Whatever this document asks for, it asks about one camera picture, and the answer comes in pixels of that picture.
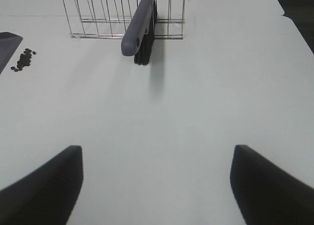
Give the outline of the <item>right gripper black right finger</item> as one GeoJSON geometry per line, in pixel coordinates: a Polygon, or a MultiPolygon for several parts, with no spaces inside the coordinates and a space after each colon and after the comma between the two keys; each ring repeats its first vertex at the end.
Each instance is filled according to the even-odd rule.
{"type": "Polygon", "coordinates": [[[230,185],[247,225],[312,225],[314,190],[247,145],[236,145],[230,185]]]}

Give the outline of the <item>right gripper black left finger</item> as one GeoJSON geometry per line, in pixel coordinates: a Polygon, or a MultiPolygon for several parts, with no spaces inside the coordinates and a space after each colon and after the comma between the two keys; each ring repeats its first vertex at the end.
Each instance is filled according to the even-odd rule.
{"type": "Polygon", "coordinates": [[[0,192],[2,225],[65,225],[82,187],[82,147],[72,145],[0,192]]]}

